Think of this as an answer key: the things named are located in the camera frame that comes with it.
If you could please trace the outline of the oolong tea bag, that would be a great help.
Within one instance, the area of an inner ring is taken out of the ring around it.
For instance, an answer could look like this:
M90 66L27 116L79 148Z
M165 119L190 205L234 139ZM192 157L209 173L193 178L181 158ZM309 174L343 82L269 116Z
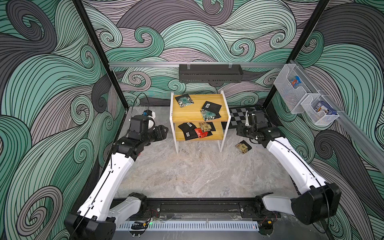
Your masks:
M247 152L249 152L250 150L252 150L253 148L252 148L252 146L248 143L248 142L246 142L246 141L241 141L241 142L239 142L239 143L237 143L236 145L235 145L235 147L240 151L240 153L242 153L242 154L246 154Z

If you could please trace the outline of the black tea bag with barcode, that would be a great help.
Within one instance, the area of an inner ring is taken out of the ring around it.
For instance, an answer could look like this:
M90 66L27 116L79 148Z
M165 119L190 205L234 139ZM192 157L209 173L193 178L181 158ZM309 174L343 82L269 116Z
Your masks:
M220 115L220 110L221 110L222 106L219 105L219 104L216 104L216 103L213 103L213 102L209 102L209 101L206 101L203 106L202 106L202 109L201 110L206 110L206 111L210 111L210 112L213 112L217 115L216 119L219 119L221 118L221 115Z

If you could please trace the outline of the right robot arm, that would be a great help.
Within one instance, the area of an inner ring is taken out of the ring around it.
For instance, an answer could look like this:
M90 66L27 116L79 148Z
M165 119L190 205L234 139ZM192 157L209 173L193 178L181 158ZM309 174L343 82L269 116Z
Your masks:
M316 173L294 150L281 130L271 126L265 113L247 111L245 119L245 123L238 124L237 135L267 149L288 172L300 193L297 198L272 193L260 195L257 197L258 211L292 215L305 225L335 216L342 195L339 186L328 183Z

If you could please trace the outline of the jasmine tea bag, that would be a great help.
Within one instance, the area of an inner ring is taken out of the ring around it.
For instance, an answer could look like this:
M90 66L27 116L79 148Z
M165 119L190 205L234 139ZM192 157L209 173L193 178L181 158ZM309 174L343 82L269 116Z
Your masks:
M194 104L194 101L192 100L192 98L190 97L189 94L183 94L180 96L176 96L175 100L177 101L177 103L179 104L179 106L181 108L184 108L184 107L187 107L187 106Z
M217 117L217 115L215 113L210 112L210 111L206 111L206 110L201 110L201 114L202 114L203 120L205 122L210 121L210 120L214 120Z

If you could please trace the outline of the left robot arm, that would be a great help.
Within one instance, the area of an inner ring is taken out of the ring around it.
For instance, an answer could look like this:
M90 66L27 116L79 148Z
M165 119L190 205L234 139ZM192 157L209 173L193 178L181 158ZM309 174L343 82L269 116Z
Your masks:
M140 211L144 195L133 194L111 207L115 194L140 153L152 142L166 139L169 129L155 123L155 113L146 110L130 119L127 136L112 148L111 159L94 190L76 213L65 219L71 240L111 240L116 228Z

